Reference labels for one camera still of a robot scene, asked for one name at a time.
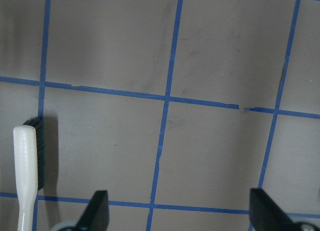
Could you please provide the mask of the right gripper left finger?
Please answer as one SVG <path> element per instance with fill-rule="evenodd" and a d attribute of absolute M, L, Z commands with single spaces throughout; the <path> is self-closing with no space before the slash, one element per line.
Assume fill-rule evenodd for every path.
<path fill-rule="evenodd" d="M 51 231 L 106 231 L 109 221 L 108 191 L 97 190 L 78 220 L 60 222 Z"/>

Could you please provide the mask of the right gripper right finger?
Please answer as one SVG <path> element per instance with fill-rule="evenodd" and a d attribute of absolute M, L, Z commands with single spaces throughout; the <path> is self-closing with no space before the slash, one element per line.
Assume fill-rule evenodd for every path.
<path fill-rule="evenodd" d="M 256 231 L 318 231 L 320 228 L 305 221 L 292 221 L 262 189 L 249 192 L 249 221 Z"/>

